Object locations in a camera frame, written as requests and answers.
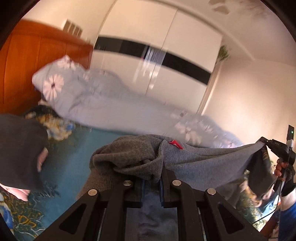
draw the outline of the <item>blue sleeve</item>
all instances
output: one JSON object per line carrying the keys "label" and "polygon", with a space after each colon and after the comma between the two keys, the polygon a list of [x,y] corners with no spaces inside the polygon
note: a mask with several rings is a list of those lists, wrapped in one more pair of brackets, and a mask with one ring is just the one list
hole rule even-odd
{"label": "blue sleeve", "polygon": [[279,241],[292,240],[296,230],[296,203],[285,211],[281,211],[279,218]]}

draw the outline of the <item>light blue duvet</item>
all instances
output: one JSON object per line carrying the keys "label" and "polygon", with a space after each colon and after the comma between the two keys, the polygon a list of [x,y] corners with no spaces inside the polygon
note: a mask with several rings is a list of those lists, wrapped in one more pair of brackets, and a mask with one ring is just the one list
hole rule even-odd
{"label": "light blue duvet", "polygon": [[99,69],[85,70],[68,56],[40,69],[32,82],[61,117],[82,125],[169,136],[192,146],[243,145],[208,117],[132,92],[115,74]]}

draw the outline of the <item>cable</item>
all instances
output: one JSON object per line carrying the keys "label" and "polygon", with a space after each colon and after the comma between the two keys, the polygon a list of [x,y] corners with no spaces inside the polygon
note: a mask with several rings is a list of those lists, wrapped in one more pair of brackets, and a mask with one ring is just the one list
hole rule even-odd
{"label": "cable", "polygon": [[[278,207],[278,205],[279,205],[279,197],[278,197],[278,202],[277,202],[277,204],[276,204],[276,208]],[[255,224],[256,222],[259,222],[260,220],[266,218],[267,216],[269,216],[269,215],[272,214],[273,212],[275,212],[276,208],[275,208],[272,212],[270,212],[269,214],[265,215],[264,217],[258,219],[258,220],[255,221],[255,222],[253,222],[252,225]]]}
{"label": "cable", "polygon": [[[291,156],[292,148],[293,148],[293,139],[292,139],[292,143],[289,145],[289,157],[288,157],[288,163],[289,163],[289,160],[290,160],[290,156]],[[280,195],[281,195],[281,192],[282,192],[282,185],[280,185],[280,189],[279,189],[279,197],[280,197]],[[272,212],[270,212],[269,214],[265,215],[264,217],[258,219],[258,220],[255,221],[255,222],[253,222],[252,225],[255,224],[256,222],[259,222],[260,220],[266,218],[267,216],[269,216],[269,215],[272,214],[273,212],[275,212],[276,208],[275,208]]]}

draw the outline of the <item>gray sweater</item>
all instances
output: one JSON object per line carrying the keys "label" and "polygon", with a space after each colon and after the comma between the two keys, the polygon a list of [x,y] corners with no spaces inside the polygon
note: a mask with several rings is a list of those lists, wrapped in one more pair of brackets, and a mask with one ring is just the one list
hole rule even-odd
{"label": "gray sweater", "polygon": [[129,210],[126,240],[178,240],[175,209],[160,206],[157,182],[163,162],[167,169],[192,188],[215,188],[235,205],[244,171],[248,169],[249,186],[262,197],[275,181],[262,142],[238,148],[197,148],[180,143],[182,150],[169,142],[173,139],[157,135],[124,136],[98,149],[91,157],[91,174],[78,197],[89,189],[111,189],[134,175],[146,182],[143,207]]}

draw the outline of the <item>black glove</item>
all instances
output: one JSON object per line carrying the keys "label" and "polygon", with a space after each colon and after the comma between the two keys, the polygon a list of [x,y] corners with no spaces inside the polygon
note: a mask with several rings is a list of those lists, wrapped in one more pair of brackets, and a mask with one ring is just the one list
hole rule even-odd
{"label": "black glove", "polygon": [[286,181],[283,187],[283,190],[281,192],[281,195],[287,196],[289,193],[291,193],[296,188],[296,183],[294,183],[294,175],[295,170],[294,167],[291,164],[288,164],[286,168]]}

